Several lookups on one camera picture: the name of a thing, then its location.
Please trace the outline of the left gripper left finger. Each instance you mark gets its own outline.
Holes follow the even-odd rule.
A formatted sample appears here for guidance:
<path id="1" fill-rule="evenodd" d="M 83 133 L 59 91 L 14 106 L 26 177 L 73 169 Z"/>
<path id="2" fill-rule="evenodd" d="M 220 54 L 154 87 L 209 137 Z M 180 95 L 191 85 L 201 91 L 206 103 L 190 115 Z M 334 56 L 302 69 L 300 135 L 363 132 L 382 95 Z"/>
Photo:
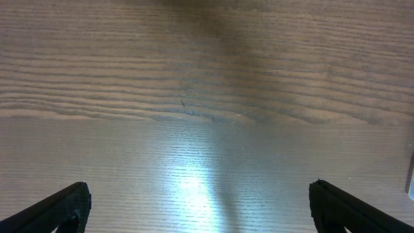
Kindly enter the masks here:
<path id="1" fill-rule="evenodd" d="M 85 182 L 74 183 L 1 221 L 1 232 L 84 233 L 92 207 Z"/>

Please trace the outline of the clear plastic container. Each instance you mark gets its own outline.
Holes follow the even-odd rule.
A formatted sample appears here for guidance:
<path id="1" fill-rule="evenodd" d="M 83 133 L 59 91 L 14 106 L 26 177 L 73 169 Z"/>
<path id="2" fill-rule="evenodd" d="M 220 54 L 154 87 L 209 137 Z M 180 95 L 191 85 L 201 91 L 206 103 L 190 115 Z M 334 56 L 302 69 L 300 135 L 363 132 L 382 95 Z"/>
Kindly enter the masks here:
<path id="1" fill-rule="evenodd" d="M 406 187 L 405 191 L 408 194 L 408 197 L 413 201 L 413 155 L 411 155 L 410 161 L 409 161 L 409 168 L 408 168 L 408 174 L 406 179 Z"/>

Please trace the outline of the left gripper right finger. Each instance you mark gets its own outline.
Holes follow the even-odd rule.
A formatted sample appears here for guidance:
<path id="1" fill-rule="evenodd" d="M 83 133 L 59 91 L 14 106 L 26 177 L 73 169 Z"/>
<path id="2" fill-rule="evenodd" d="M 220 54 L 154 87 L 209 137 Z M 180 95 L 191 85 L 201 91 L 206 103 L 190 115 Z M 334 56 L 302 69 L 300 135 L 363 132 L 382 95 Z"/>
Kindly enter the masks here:
<path id="1" fill-rule="evenodd" d="M 413 227 L 324 180 L 309 185 L 310 212 L 318 233 L 413 233 Z"/>

